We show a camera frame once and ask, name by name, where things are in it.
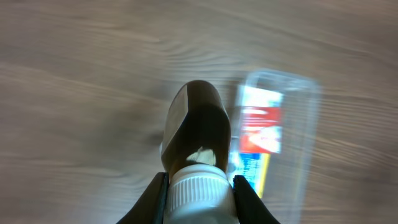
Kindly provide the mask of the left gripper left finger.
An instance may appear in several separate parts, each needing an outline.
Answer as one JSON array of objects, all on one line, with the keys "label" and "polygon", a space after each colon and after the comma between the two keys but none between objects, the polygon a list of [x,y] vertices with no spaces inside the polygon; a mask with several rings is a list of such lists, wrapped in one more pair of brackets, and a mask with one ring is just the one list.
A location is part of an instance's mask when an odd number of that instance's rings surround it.
[{"label": "left gripper left finger", "polygon": [[158,172],[138,201],[117,224],[163,224],[169,174]]}]

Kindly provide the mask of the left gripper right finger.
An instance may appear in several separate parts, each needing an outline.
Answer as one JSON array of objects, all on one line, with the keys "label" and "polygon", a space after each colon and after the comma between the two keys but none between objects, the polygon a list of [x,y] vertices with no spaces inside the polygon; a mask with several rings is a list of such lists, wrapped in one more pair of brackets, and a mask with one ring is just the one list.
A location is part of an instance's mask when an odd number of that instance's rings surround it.
[{"label": "left gripper right finger", "polygon": [[233,192],[240,224],[280,224],[243,175],[234,176]]}]

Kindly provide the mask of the dark syrup bottle white cap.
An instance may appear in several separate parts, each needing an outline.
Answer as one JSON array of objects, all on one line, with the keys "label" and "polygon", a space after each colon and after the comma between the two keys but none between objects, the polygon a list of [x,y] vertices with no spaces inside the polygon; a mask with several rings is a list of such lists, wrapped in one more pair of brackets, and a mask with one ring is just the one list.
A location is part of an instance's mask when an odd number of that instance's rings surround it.
[{"label": "dark syrup bottle white cap", "polygon": [[160,151],[170,183],[165,223],[237,223],[226,176],[231,126],[217,89],[209,82],[184,84],[167,113]]}]

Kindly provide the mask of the red white medicine box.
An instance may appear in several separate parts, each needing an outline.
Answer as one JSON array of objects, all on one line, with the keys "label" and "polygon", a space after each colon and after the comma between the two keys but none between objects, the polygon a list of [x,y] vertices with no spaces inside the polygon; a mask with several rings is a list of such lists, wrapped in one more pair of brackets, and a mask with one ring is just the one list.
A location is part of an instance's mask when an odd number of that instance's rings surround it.
[{"label": "red white medicine box", "polygon": [[239,151],[248,154],[281,152],[282,123],[279,107],[243,108]]}]

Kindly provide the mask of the blue yellow lozenge box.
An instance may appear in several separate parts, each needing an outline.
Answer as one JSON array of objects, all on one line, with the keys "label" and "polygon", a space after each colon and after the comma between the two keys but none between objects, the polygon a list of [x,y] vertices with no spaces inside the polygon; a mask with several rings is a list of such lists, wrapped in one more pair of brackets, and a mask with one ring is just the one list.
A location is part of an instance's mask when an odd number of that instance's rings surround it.
[{"label": "blue yellow lozenge box", "polygon": [[254,189],[259,198],[262,198],[271,155],[267,153],[240,153],[229,154],[227,177],[231,185],[236,175],[243,175]]}]

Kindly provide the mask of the white blue plaster box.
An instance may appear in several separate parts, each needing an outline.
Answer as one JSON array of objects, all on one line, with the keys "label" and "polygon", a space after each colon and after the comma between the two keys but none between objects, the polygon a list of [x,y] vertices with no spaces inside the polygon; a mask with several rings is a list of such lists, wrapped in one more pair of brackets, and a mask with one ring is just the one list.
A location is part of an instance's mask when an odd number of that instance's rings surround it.
[{"label": "white blue plaster box", "polygon": [[283,94],[251,86],[242,87],[242,106],[251,107],[279,107],[283,100]]}]

